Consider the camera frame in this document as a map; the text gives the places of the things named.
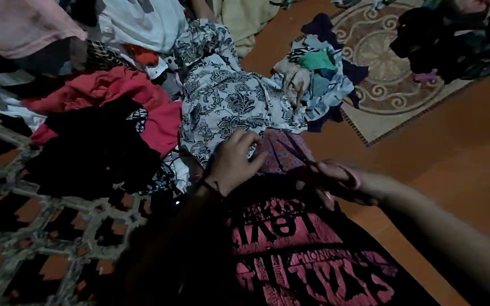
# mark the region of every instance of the pink fabric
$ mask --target pink fabric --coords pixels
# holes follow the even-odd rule
[[[151,149],[160,152],[161,156],[165,156],[177,145],[179,125],[181,125],[181,106],[182,101],[175,101],[156,108],[153,112],[149,112],[147,117],[145,131],[141,133],[141,138]]]
[[[422,84],[426,84],[432,80],[436,80],[438,75],[432,71],[431,73],[419,73],[413,78],[414,81]]]
[[[21,103],[36,113],[63,113],[87,106],[102,106],[122,95],[143,105],[147,111],[169,103],[168,94],[159,85],[154,85],[145,73],[124,66],[80,75],[45,98],[24,99]]]
[[[51,0],[0,0],[0,55],[21,58],[67,38],[86,33]]]
[[[111,71],[81,75],[45,98],[24,99],[21,103],[37,113],[63,113],[88,106],[100,107],[123,95],[141,104],[148,112],[145,130],[141,133],[143,140],[162,156],[167,154],[177,145],[182,102],[168,104],[168,94],[140,71],[118,66]],[[30,139],[42,145],[56,136],[58,134],[42,124]]]

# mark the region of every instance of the person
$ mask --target person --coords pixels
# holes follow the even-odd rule
[[[485,235],[391,177],[332,160],[256,175],[267,153],[247,154],[260,140],[242,129],[225,139],[128,271],[127,304],[437,305],[338,196],[377,205],[471,305],[490,305]]]

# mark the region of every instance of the forearm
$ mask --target forearm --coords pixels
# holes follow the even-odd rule
[[[127,274],[128,304],[144,304],[153,291],[174,294],[176,280],[186,277],[189,254],[209,237],[220,210],[220,196],[200,186],[194,196],[158,234],[147,233],[139,261]]]
[[[490,239],[418,191],[396,189],[380,208],[469,303],[490,303]]]

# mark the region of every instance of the beige rug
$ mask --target beige rug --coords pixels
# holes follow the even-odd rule
[[[409,61],[398,58],[389,44],[396,38],[398,16],[420,6],[422,1],[398,0],[379,11],[372,10],[371,3],[364,0],[332,18],[333,32],[345,44],[344,57],[370,67],[368,78],[356,87],[360,109],[354,108],[350,100],[342,105],[344,118],[367,146],[471,82],[454,80],[447,86],[441,79],[428,84],[413,82]]]

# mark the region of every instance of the yellow fabric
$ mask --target yellow fabric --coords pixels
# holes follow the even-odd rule
[[[217,19],[228,27],[237,53],[244,57],[254,46],[254,35],[273,18],[279,7],[269,0],[213,0]]]

